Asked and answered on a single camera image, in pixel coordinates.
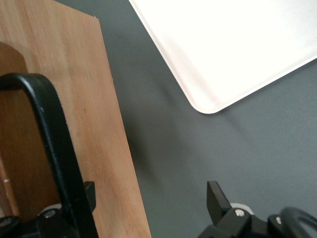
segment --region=silver bolt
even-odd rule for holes
[[[55,215],[55,213],[56,213],[56,211],[54,211],[54,210],[49,210],[48,212],[46,212],[46,213],[44,214],[44,217],[45,217],[45,218],[51,218],[52,216]]]
[[[236,209],[234,212],[236,213],[237,217],[244,217],[246,215],[241,209]]]
[[[279,223],[280,225],[282,224],[281,218],[280,217],[276,217],[276,222]]]
[[[6,218],[0,223],[0,227],[6,227],[12,223],[11,218]]]

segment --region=black metal handle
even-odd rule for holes
[[[53,85],[40,74],[7,74],[0,77],[0,90],[20,89],[26,93],[32,105],[63,214],[73,223],[78,237],[97,238],[64,112]]]
[[[281,220],[287,237],[290,238],[311,238],[317,234],[317,219],[312,215],[298,208],[287,207],[281,212]],[[315,235],[311,236],[303,227],[306,225],[315,231]]]

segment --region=white tray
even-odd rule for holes
[[[191,105],[215,113],[317,58],[313,0],[130,0]]]

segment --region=gray surface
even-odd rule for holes
[[[317,216],[317,61],[204,115],[128,0],[59,2],[100,20],[153,238],[195,238],[211,223],[208,180],[262,219],[284,206]]]

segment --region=wood grain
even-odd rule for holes
[[[99,236],[151,237],[99,21],[51,0],[0,3],[0,48],[10,53],[0,55],[0,73],[41,73],[55,86],[83,180],[96,184],[93,214]],[[0,92],[0,160],[1,197],[8,198],[3,178],[8,179],[12,213],[27,220],[57,201],[34,117],[21,92]],[[26,202],[34,206],[25,210]]]

